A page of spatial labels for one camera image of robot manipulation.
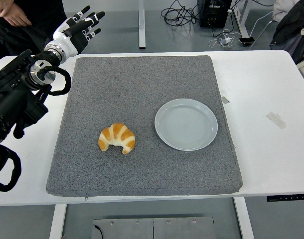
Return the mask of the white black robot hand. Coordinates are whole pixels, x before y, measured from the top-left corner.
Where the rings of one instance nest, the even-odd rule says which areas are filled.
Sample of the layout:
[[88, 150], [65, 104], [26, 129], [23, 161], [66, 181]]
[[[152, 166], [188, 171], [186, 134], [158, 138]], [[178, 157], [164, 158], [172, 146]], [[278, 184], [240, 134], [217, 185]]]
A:
[[47, 44], [50, 50], [58, 52], [60, 62], [81, 54], [89, 41], [101, 32], [95, 26], [105, 16], [105, 12], [86, 14], [89, 10], [90, 6], [86, 6], [65, 20], [54, 32], [53, 41]]

